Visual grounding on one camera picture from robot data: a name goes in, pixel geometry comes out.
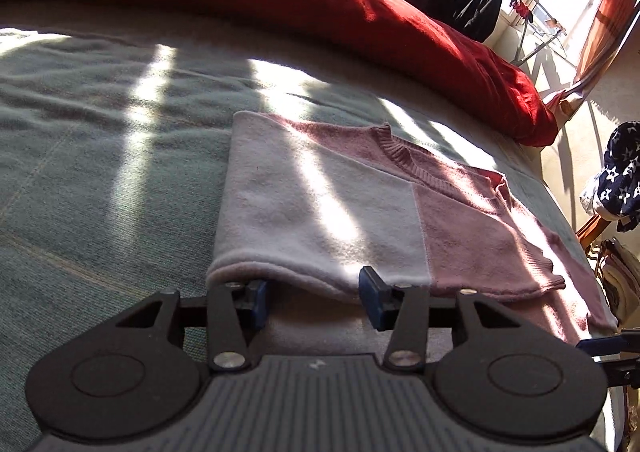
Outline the wooden chair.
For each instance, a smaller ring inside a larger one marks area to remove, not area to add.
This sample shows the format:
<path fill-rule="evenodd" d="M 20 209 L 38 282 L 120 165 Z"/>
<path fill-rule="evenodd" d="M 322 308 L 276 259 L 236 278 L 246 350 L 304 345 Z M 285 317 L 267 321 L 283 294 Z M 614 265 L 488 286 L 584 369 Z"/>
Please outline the wooden chair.
<path fill-rule="evenodd" d="M 588 253 L 591 244 L 602 235 L 602 232 L 611 222 L 604 219 L 598 214 L 593 214 L 586 222 L 576 231 L 579 245 L 585 254 Z"/>

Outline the pink and white sweater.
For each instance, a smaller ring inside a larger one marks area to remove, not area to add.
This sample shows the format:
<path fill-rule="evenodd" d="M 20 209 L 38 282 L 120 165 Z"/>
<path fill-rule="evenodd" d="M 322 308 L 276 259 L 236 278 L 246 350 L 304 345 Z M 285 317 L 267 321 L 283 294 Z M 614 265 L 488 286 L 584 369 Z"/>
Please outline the pink and white sweater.
<path fill-rule="evenodd" d="M 588 265 L 502 174 L 385 124 L 235 113 L 207 282 L 262 278 L 353 303 L 367 266 L 433 295 L 477 291 L 567 344 L 616 328 Z"/>

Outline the navy star-patterned garment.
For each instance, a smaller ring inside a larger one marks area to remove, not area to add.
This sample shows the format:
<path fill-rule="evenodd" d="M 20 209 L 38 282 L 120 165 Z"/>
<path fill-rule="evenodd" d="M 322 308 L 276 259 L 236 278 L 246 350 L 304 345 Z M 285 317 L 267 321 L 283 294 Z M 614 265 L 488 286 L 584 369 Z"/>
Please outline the navy star-patterned garment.
<path fill-rule="evenodd" d="M 616 221 L 618 232 L 639 226 L 639 122 L 618 125 L 603 153 L 601 171 L 579 196 L 587 214 Z"/>

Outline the green plaid bed blanket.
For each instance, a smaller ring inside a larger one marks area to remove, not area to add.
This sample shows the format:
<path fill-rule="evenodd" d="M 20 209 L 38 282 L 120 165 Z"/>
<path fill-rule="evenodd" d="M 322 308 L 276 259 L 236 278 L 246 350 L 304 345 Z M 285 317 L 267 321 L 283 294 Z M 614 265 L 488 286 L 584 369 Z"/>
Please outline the green plaid bed blanket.
<path fill-rule="evenodd" d="M 299 36 L 176 12 L 1 9 L 6 451 L 605 451 L 620 392 L 576 344 L 477 291 L 430 293 L 423 372 L 353 303 L 267 283 L 253 365 L 207 365 L 206 273 L 235 113 L 394 135 L 506 177 L 587 261 L 513 140 Z"/>

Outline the right orange curtain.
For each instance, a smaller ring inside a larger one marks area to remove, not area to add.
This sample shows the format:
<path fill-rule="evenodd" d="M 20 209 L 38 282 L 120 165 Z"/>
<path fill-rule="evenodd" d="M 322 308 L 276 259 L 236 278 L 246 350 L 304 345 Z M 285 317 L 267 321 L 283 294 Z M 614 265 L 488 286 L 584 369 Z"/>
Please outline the right orange curtain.
<path fill-rule="evenodd" d="M 572 85 L 555 93 L 547 102 L 559 127 L 570 120 L 612 66 L 638 17 L 639 0 L 600 1 Z"/>

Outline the folded clothes stack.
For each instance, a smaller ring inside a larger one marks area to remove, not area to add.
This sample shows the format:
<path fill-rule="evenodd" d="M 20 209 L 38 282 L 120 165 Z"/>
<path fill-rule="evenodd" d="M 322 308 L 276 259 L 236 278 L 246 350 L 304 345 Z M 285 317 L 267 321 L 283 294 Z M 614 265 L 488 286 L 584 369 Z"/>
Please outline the folded clothes stack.
<path fill-rule="evenodd" d="M 598 245 L 597 277 L 621 330 L 639 328 L 639 258 L 616 238 Z"/>

